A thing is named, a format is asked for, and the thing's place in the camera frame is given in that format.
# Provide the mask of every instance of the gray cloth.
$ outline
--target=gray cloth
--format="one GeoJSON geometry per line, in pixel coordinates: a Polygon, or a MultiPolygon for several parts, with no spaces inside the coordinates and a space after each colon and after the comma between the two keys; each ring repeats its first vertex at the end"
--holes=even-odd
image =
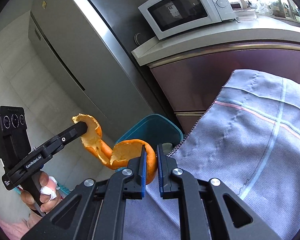
{"type": "MultiPolygon", "coordinates": [[[[172,157],[198,179],[221,179],[282,239],[300,229],[299,84],[236,70],[172,157]]],[[[127,201],[123,239],[180,239],[178,202],[160,198],[157,177],[127,201]]]]}

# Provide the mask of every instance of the label sticker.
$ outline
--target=label sticker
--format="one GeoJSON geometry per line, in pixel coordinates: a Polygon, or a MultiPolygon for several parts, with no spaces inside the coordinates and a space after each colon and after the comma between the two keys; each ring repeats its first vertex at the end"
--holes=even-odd
{"type": "Polygon", "coordinates": [[[33,164],[35,164],[38,160],[42,158],[41,155],[37,156],[34,160],[30,161],[27,165],[26,168],[29,169],[33,164]]]}
{"type": "Polygon", "coordinates": [[[0,161],[1,161],[2,167],[4,167],[4,164],[3,164],[3,161],[2,161],[2,159],[1,159],[1,158],[0,158],[0,161]]]}

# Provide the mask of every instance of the orange peel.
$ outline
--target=orange peel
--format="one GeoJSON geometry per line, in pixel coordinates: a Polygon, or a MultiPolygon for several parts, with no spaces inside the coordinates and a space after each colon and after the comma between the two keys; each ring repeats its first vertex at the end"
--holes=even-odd
{"type": "Polygon", "coordinates": [[[74,123],[83,121],[87,124],[87,132],[81,136],[85,149],[106,167],[116,170],[126,167],[130,159],[140,157],[144,145],[147,153],[146,184],[153,181],[157,170],[157,158],[152,147],[145,141],[132,139],[117,143],[113,150],[101,139],[102,130],[97,120],[88,114],[79,114],[72,117],[74,123]]]}
{"type": "Polygon", "coordinates": [[[143,145],[145,146],[147,153],[146,184],[149,184],[153,181],[157,171],[157,157],[154,150],[147,142],[139,139],[132,139],[117,143],[112,150],[110,164],[116,167],[127,167],[130,159],[141,156],[143,145]]]}

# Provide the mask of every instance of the camera lens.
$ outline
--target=camera lens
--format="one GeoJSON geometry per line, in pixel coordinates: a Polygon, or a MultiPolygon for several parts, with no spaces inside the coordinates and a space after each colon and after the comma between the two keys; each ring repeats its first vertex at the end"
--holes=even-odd
{"type": "Polygon", "coordinates": [[[21,123],[22,125],[25,124],[25,118],[24,118],[23,115],[20,115],[20,123],[21,123]]]}
{"type": "Polygon", "coordinates": [[[9,119],[9,117],[7,117],[7,116],[4,117],[3,124],[4,124],[4,127],[7,128],[7,129],[10,127],[10,119],[9,119]]]}
{"type": "Polygon", "coordinates": [[[11,117],[11,119],[12,119],[12,125],[13,125],[13,127],[17,128],[19,126],[19,119],[18,119],[17,115],[13,114],[12,117],[11,117]]]}

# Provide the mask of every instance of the cabinet door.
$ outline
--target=cabinet door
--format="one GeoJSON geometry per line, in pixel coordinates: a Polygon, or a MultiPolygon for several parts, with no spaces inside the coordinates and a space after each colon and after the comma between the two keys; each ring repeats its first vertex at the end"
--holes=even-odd
{"type": "Polygon", "coordinates": [[[178,118],[185,134],[188,134],[196,122],[201,118],[201,115],[177,115],[176,117],[178,118]]]}
{"type": "Polygon", "coordinates": [[[102,125],[102,131],[108,134],[113,141],[116,141],[121,136],[121,133],[116,130],[116,126],[109,122],[100,109],[83,92],[80,85],[78,85],[78,83],[67,72],[60,60],[56,57],[45,41],[38,27],[35,25],[32,17],[30,17],[29,20],[28,36],[32,46],[37,51],[42,62],[48,68],[53,77],[58,81],[60,86],[62,86],[65,92],[81,109],[84,110],[85,113],[89,113],[90,115],[94,116],[102,125]]]}
{"type": "Polygon", "coordinates": [[[300,83],[300,51],[251,49],[199,56],[151,69],[174,111],[204,111],[236,69],[253,69],[300,83]]]}

